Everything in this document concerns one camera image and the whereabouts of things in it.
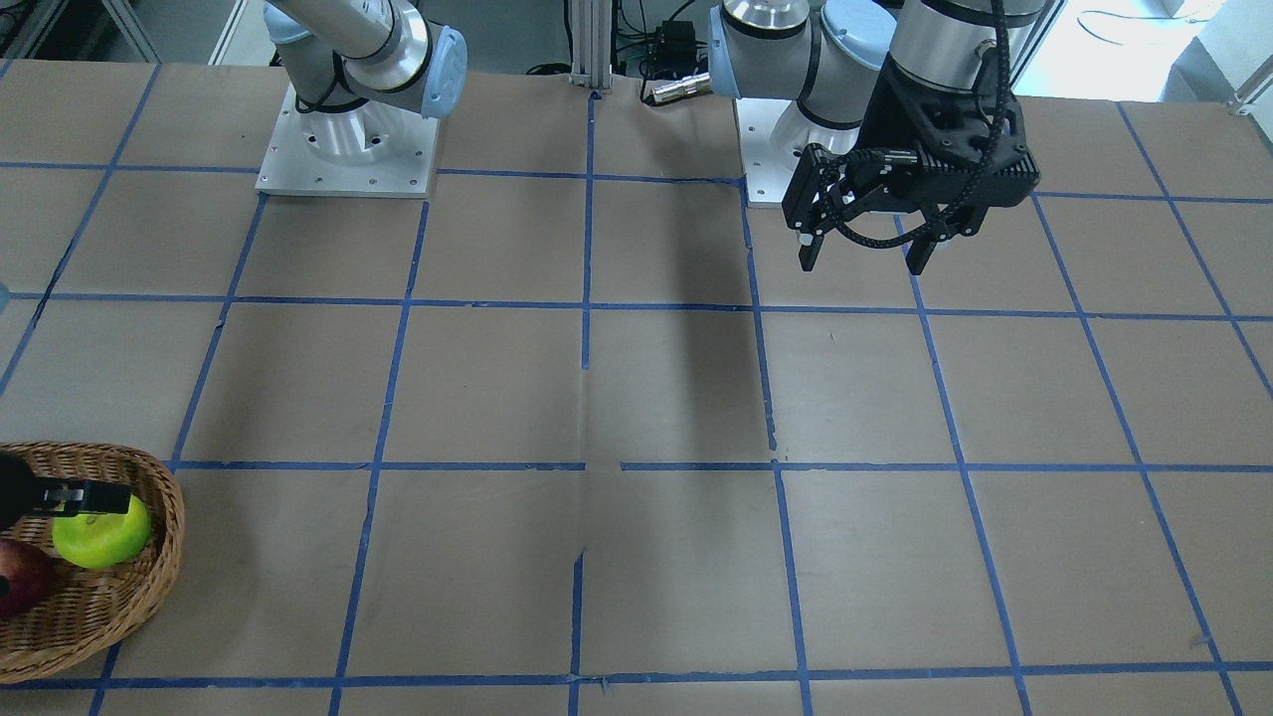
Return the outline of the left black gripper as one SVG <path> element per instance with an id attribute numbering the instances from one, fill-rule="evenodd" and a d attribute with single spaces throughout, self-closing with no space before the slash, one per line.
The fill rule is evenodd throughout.
<path id="1" fill-rule="evenodd" d="M 864 213 L 919 211 L 925 226 L 905 259 L 918 276 L 941 242 L 976 234 L 990 208 L 1017 206 L 1037 187 L 1041 169 L 1001 68 L 976 60 L 970 87 L 939 88 L 883 64 L 854 148 L 799 153 L 782 209 L 799 234 L 801 270 L 813 270 L 827 231 L 854 242 L 847 222 Z"/>

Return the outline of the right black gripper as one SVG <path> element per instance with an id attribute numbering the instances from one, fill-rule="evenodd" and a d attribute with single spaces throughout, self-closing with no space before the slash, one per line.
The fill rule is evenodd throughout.
<path id="1" fill-rule="evenodd" d="M 27 515 L 74 517 L 78 515 L 126 515 L 132 490 L 122 483 L 101 480 L 41 479 L 25 459 L 1 452 L 1 530 Z"/>

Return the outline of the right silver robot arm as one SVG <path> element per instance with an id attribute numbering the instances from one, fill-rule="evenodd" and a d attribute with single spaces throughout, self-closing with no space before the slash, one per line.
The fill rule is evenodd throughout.
<path id="1" fill-rule="evenodd" d="M 300 112 L 344 113 L 351 103 L 449 116 L 463 90 L 467 46 L 460 31 L 426 20 L 414 1 L 269 1 L 272 45 L 314 39 L 314 60 L 286 60 L 292 78 L 318 73 L 316 96 L 297 96 Z M 3 452 L 3 529 L 25 517 L 123 515 L 132 492 L 122 483 L 38 474 L 25 457 Z"/>

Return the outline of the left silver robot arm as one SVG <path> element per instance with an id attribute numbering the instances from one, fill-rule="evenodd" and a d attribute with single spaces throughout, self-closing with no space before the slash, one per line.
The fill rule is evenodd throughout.
<path id="1" fill-rule="evenodd" d="M 710 10 L 712 90 L 785 99 L 811 127 L 791 141 L 782 196 L 805 271 L 824 237 L 934 250 L 981 231 L 1041 180 L 1012 90 L 1044 1 L 723 1 Z"/>

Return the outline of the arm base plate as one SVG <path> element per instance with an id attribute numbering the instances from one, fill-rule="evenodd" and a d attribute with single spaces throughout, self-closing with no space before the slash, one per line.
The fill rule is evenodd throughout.
<path id="1" fill-rule="evenodd" d="M 819 141 L 833 153 L 853 148 L 859 127 L 824 127 L 801 113 L 794 99 L 735 99 L 738 148 L 745 169 L 747 205 L 779 209 L 801 152 Z"/>
<path id="2" fill-rule="evenodd" d="M 286 87 L 258 169 L 258 192 L 292 197 L 426 200 L 437 118 L 369 101 L 344 113 L 300 113 Z"/>

